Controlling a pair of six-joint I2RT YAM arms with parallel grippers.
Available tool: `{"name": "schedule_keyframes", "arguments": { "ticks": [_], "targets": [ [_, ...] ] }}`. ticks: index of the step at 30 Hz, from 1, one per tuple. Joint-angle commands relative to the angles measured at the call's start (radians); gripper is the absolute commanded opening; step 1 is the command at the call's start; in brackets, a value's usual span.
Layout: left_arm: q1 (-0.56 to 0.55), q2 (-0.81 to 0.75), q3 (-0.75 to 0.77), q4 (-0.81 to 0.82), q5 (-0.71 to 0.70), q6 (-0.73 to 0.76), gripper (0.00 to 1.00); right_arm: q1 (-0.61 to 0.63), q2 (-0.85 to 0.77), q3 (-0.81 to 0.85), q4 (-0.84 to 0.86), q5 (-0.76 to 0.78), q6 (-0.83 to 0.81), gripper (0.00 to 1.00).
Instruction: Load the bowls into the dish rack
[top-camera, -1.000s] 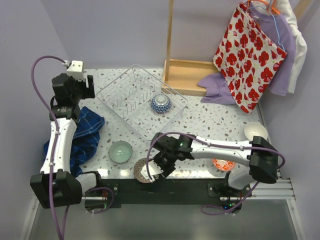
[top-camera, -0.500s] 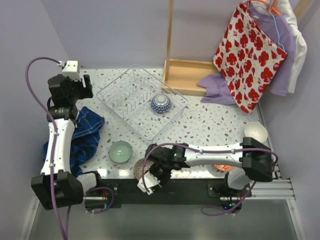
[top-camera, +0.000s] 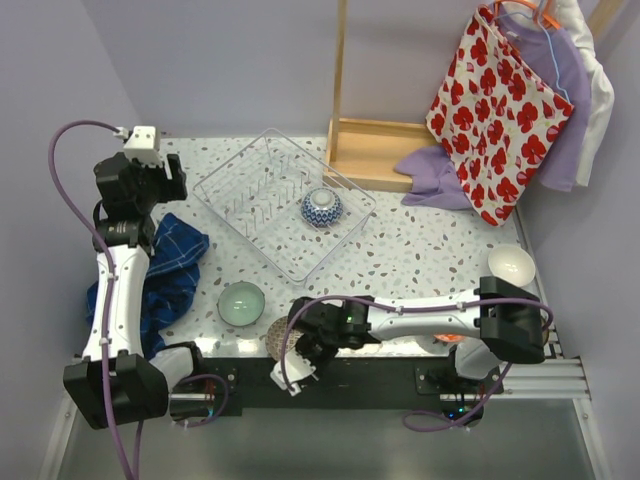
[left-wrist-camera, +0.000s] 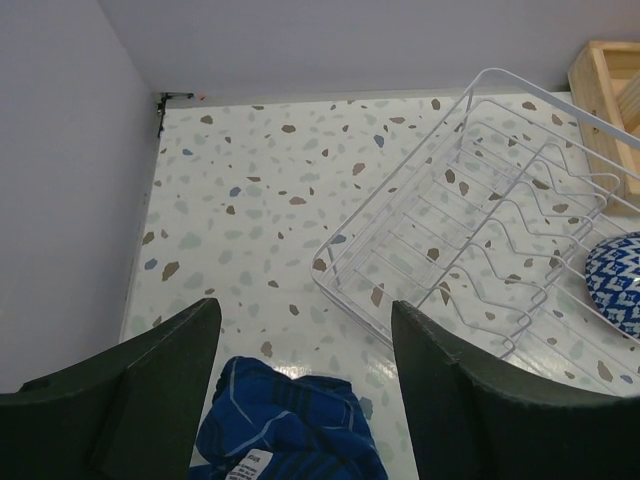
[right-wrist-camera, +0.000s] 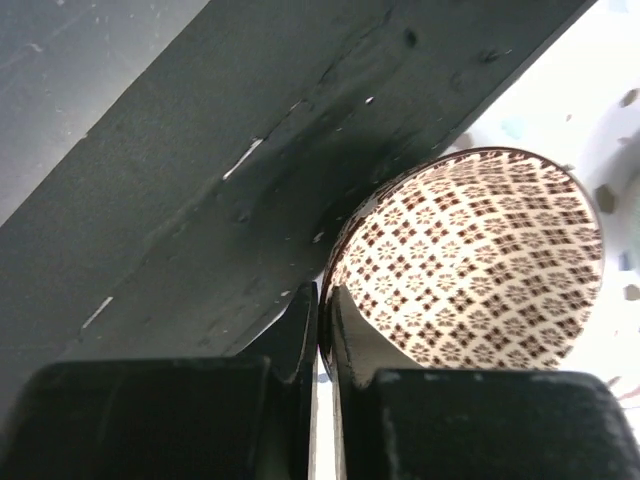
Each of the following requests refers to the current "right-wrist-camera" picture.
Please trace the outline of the brown lattice pattern bowl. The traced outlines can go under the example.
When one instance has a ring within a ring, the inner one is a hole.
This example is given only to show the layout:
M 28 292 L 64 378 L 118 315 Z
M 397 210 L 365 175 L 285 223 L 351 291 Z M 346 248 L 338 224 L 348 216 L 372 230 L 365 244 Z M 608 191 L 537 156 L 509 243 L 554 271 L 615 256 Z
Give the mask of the brown lattice pattern bowl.
M 380 186 L 342 227 L 320 301 L 345 287 L 424 367 L 556 370 L 604 272 L 582 185 L 537 154 L 480 147 Z

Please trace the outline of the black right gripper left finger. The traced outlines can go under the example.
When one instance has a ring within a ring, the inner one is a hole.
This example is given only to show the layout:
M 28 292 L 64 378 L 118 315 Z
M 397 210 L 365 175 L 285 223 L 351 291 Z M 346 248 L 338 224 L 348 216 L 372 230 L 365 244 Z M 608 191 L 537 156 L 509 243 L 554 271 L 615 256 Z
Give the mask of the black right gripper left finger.
M 40 369 L 1 431 L 5 479 L 305 479 L 318 293 L 236 355 Z

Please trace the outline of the pale green bowl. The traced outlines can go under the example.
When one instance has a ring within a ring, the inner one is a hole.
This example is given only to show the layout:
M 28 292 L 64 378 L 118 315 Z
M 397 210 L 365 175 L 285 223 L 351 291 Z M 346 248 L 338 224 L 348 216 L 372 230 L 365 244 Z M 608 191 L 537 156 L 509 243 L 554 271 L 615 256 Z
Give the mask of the pale green bowl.
M 630 238 L 639 236 L 639 174 L 629 180 L 623 191 L 622 223 Z

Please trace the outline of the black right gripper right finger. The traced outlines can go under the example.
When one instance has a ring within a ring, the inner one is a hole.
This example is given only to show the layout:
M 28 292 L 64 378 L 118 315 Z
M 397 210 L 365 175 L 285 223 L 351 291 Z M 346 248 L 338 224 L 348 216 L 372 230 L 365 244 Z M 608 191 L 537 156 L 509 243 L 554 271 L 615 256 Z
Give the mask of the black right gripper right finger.
M 577 372 L 432 370 L 338 287 L 329 303 L 340 479 L 635 479 L 613 395 Z

